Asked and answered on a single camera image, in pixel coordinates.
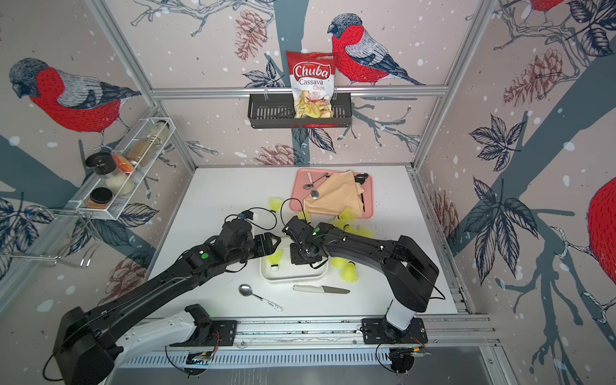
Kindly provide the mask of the white plastic storage box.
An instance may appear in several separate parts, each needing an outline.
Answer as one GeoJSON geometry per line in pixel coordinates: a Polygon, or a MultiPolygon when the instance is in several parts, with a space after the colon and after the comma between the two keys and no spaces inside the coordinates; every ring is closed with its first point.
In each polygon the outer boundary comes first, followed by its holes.
{"type": "Polygon", "coordinates": [[[325,262],[319,269],[313,269],[311,266],[295,266],[290,262],[290,243],[288,237],[283,237],[278,249],[284,250],[282,261],[279,270],[272,272],[267,261],[267,257],[260,259],[259,272],[261,277],[270,284],[283,284],[294,282],[309,282],[323,278],[329,270],[328,264],[325,262]]]}

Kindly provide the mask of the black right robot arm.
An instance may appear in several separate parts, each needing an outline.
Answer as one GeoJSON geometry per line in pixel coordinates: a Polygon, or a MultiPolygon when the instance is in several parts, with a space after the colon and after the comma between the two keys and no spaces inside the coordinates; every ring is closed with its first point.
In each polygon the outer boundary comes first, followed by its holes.
{"type": "Polygon", "coordinates": [[[437,290],[439,268],[410,237],[373,239],[324,222],[312,226],[297,217],[291,218],[282,232],[298,246],[302,257],[343,258],[381,272],[394,296],[384,316],[389,328],[406,331],[415,316],[426,311],[437,290]]]}

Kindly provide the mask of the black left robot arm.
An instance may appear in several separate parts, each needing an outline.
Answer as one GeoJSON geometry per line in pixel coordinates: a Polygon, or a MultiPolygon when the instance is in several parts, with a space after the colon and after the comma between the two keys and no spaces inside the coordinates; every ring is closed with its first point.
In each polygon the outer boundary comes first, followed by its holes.
{"type": "Polygon", "coordinates": [[[186,250],[162,273],[126,295],[90,311],[81,307],[61,319],[51,359],[65,384],[98,384],[124,359],[158,346],[219,347],[226,334],[214,329],[205,309],[189,305],[167,320],[144,323],[150,314],[173,299],[227,272],[235,263],[269,256],[281,238],[254,235],[252,225],[234,219],[220,234],[186,250]]]}

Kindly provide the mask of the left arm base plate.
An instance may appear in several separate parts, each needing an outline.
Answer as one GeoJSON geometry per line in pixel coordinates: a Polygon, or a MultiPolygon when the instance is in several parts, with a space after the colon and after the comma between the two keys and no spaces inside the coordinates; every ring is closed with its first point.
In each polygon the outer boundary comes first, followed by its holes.
{"type": "Polygon", "coordinates": [[[238,321],[214,320],[198,326],[188,340],[173,343],[172,347],[231,347],[237,332],[238,321]]]}

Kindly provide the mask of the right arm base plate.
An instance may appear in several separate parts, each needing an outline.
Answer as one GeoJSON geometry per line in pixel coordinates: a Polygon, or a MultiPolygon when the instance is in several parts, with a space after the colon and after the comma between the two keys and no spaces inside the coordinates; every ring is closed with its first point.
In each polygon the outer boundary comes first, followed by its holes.
{"type": "Polygon", "coordinates": [[[385,318],[362,319],[359,329],[362,333],[366,345],[379,344],[420,344],[428,342],[428,336],[424,326],[424,321],[419,318],[412,319],[412,322],[405,330],[399,330],[389,324],[385,318]]]}

